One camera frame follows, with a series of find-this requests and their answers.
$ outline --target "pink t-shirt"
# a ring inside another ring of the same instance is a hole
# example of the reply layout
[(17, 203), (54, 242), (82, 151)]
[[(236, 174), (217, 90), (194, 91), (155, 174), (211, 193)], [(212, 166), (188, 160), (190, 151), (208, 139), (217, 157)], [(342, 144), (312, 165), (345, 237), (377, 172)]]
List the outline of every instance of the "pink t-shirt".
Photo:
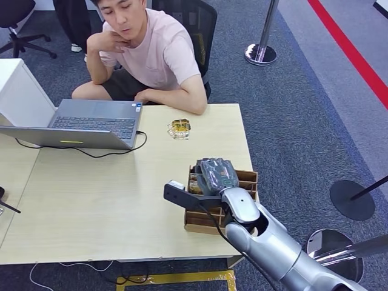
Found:
[[(124, 53), (100, 52), (106, 67), (119, 62), (135, 79), (151, 88), (179, 89), (191, 76), (200, 74), (189, 33), (163, 11), (146, 9), (147, 32), (136, 48), (121, 47)], [(107, 22), (103, 31), (113, 30)]]

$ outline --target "laptop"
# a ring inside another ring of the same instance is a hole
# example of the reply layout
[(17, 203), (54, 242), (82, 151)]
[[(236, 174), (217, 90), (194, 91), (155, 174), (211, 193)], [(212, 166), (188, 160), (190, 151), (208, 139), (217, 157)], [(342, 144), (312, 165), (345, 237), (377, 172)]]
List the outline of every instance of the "laptop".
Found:
[(38, 146), (133, 149), (143, 104), (63, 99), (47, 128), (0, 127), (0, 133)]

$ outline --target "man's arm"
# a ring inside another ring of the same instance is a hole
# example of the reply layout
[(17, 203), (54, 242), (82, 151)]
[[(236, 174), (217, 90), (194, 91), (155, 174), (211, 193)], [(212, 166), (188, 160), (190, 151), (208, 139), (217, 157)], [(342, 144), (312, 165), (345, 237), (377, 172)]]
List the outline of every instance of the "man's arm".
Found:
[(114, 67), (106, 67), (100, 57), (98, 50), (88, 47), (87, 66), (91, 81), (96, 85), (106, 82), (113, 73)]
[(101, 60), (100, 52), (123, 53), (120, 47), (126, 46), (128, 41), (112, 31), (95, 33), (88, 39), (88, 70), (93, 83), (100, 85), (107, 81), (112, 73), (116, 60), (112, 59), (113, 65), (106, 66)]
[(186, 79), (180, 88), (172, 91), (146, 89), (138, 93), (135, 100), (152, 101), (198, 115), (206, 110), (208, 100), (201, 75)]

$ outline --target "silver round base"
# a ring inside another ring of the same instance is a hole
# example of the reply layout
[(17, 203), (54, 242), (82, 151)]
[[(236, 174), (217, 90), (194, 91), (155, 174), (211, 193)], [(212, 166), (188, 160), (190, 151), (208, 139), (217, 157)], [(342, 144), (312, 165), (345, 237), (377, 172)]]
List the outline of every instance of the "silver round base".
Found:
[[(306, 245), (306, 253), (311, 258), (331, 250), (340, 249), (353, 244), (349, 237), (333, 229), (321, 229), (313, 233)], [(343, 278), (359, 282), (364, 274), (364, 261), (362, 258), (353, 258), (334, 264), (322, 264), (328, 269), (335, 272)]]
[(258, 44), (251, 44), (245, 50), (245, 56), (251, 64), (262, 67), (270, 65), (276, 60), (276, 52), (268, 45), (266, 49), (259, 49)]

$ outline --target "black shorts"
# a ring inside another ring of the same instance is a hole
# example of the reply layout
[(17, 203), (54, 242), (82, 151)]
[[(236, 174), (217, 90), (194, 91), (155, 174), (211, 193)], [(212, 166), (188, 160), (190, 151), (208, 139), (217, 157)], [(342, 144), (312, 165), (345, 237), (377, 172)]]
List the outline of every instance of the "black shorts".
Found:
[[(112, 100), (134, 101), (136, 94), (149, 87), (140, 83), (125, 69), (115, 70), (112, 76), (102, 86), (109, 94)], [(156, 105), (148, 102), (147, 105)]]

